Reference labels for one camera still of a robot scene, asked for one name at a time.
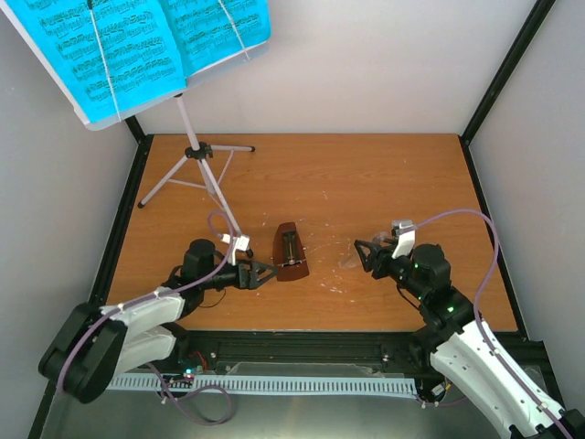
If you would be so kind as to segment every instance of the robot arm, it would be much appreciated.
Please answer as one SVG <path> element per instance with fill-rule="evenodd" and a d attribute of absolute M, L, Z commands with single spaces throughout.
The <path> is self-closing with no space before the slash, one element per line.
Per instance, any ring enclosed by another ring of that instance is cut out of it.
<path fill-rule="evenodd" d="M 549 410 L 572 433 L 585 434 L 585 419 L 577 411 L 565 412 L 548 397 L 505 351 L 485 321 L 484 332 L 495 345 L 484 341 L 473 313 L 473 304 L 451 283 L 451 266 L 438 245 L 414 248 L 411 221 L 393 223 L 393 238 L 383 244 L 356 241 L 366 272 L 374 279 L 392 278 L 400 289 L 419 301 L 426 326 L 413 334 L 410 355 L 420 369 L 433 368 L 447 377 L 487 417 L 503 438 L 539 439 L 564 437 L 545 413 Z M 521 380 L 515 380 L 495 354 Z M 536 405 L 526 388 L 542 401 Z"/>
<path fill-rule="evenodd" d="M 176 320 L 191 314 L 209 289 L 220 291 L 227 286 L 256 289 L 276 275 L 276 267 L 253 261 L 226 264 L 204 283 L 180 293 L 162 294 L 193 283 L 213 272 L 217 254 L 211 241 L 191 242 L 183 265 L 176 267 L 169 279 L 154 290 L 154 299 L 145 301 L 111 316 L 98 332 L 83 345 L 67 374 L 63 388 L 80 402 L 91 402 L 100 396 L 113 377 L 146 362 L 165 359 L 180 349 L 177 339 L 184 331 Z M 39 372 L 57 381 L 66 358 L 99 318 L 120 305 L 93 306 L 81 304 L 71 312 L 38 365 Z"/>

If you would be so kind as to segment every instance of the blue music book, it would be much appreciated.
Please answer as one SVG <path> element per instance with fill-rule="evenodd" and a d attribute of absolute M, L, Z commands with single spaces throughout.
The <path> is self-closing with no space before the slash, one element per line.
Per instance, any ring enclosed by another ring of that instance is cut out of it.
<path fill-rule="evenodd" d="M 267 0 L 6 2 L 92 123 L 116 114 L 111 86 L 123 112 L 271 34 Z"/>

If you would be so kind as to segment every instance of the black metal frame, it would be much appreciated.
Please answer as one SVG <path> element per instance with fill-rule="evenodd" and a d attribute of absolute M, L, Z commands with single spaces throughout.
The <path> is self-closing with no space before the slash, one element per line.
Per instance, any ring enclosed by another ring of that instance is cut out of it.
<path fill-rule="evenodd" d="M 554 3 L 555 0 L 537 0 L 535 2 L 479 106 L 460 136 L 463 156 L 475 194 L 482 212 L 487 216 L 489 216 L 489 210 L 473 164 L 469 145 Z M 126 119 L 126 123 L 138 143 L 138 150 L 122 194 L 95 284 L 91 290 L 90 302 L 95 305 L 103 305 L 107 299 L 144 166 L 154 139 L 153 135 L 144 134 L 135 117 Z M 544 345 L 540 342 L 527 340 L 524 320 L 510 282 L 505 260 L 501 255 L 498 259 L 498 265 L 514 312 L 518 332 L 496 333 L 496 335 L 520 365 L 540 368 L 548 392 L 553 398 L 562 402 Z M 420 373 L 408 361 L 406 349 L 409 335 L 410 333 L 189 331 L 189 340 L 207 358 L 214 357 L 210 366 L 215 367 L 218 371 L 241 361 L 262 362 L 267 359 L 272 362 L 352 362 L 388 373 L 403 373 L 415 378 L 418 383 L 436 379 L 436 374 Z M 383 360 L 385 355 L 388 355 L 388 361 Z M 163 363 L 162 366 L 168 371 L 181 367 L 173 359 Z M 38 439 L 41 436 L 54 393 L 55 386 L 49 383 L 37 411 L 37 417 L 31 427 L 29 439 Z"/>

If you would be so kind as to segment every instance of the white string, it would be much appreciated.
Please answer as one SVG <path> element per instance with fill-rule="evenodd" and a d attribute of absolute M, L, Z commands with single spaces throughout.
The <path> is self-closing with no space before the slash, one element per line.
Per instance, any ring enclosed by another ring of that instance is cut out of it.
<path fill-rule="evenodd" d="M 248 48 L 244 45 L 244 41 L 241 39 L 241 35 L 239 34 L 238 27 L 236 26 L 236 23 L 234 23 L 234 19 L 231 17 L 231 15 L 228 12 L 228 9 L 223 4 L 223 0 L 218 0 L 218 3 L 221 6 L 221 8 L 223 9 L 223 12 L 226 13 L 226 16 L 228 17 L 229 23 L 231 24 L 231 28 L 234 29 L 234 32 L 236 33 L 236 37 L 238 37 L 239 44 L 241 45 L 241 48 L 244 49 L 244 54 L 246 55 L 246 58 L 248 59 L 248 61 L 250 61 L 250 55 L 248 55 Z"/>
<path fill-rule="evenodd" d="M 106 62 L 106 56 L 103 52 L 103 47 L 101 46 L 100 32 L 98 31 L 98 25 L 95 22 L 95 16 L 93 15 L 93 8 L 91 8 L 91 7 L 90 7 L 90 15 L 91 15 L 91 23 L 93 24 L 93 32 L 95 33 L 95 37 L 98 40 L 98 48 L 100 48 L 101 62 L 103 62 L 103 67 L 106 70 L 106 79 L 108 80 L 108 85 L 110 86 L 110 93 L 112 94 L 113 106 L 116 109 L 116 114 L 118 115 L 118 122 L 121 122 L 122 117 L 120 115 L 120 108 L 118 107 L 118 100 L 116 99 L 116 93 L 113 91 L 113 84 L 112 84 L 112 78 L 110 77 L 110 70 L 108 69 L 108 63 Z"/>

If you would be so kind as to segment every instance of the music book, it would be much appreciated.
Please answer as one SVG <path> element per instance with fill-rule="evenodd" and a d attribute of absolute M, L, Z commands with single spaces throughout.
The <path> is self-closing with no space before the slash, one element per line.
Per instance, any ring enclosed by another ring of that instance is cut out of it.
<path fill-rule="evenodd" d="M 184 91 L 189 78 L 222 60 L 260 53 L 253 49 L 271 34 L 267 0 L 0 0 L 0 7 L 90 129 Z"/>

